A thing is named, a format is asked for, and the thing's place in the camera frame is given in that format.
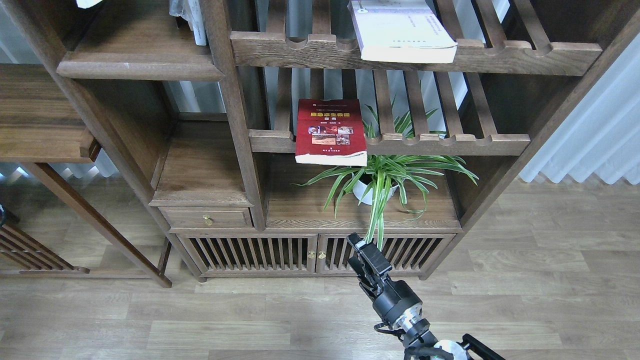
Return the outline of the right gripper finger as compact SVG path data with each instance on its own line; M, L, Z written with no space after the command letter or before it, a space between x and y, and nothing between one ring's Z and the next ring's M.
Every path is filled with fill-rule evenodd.
M358 257L351 257L349 265L354 269L359 280L359 287L365 292L366 296L374 301L379 296L379 285L375 274L371 271L370 265L361 262Z
M366 243L357 233L348 235L347 241L355 251L355 255L352 258L359 258L362 263L366 262L376 277L377 284L381 286L387 273L393 268L386 256L381 253L374 243Z

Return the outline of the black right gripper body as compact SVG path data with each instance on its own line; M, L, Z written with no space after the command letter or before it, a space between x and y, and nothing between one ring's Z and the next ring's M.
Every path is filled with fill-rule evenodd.
M423 337L429 332L429 322L422 317L422 300L404 280L393 281L387 274L372 307L382 320L374 326L379 333Z

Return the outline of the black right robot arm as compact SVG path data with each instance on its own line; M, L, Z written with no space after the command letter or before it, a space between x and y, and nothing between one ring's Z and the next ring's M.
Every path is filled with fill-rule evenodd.
M388 273L393 267L377 246L366 243L356 233L349 235L348 242L356 253L349 264L381 319L374 329L397 337L404 347L405 360L471 360L471 353L483 360L502 360L502 356L468 333L461 342L439 341L422 315L422 300L404 280L391 280Z

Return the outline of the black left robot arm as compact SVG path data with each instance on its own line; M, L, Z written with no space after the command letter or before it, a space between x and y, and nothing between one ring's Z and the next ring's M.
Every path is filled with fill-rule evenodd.
M7 218L8 218L7 211L1 203L0 204L0 227L2 227L6 223Z

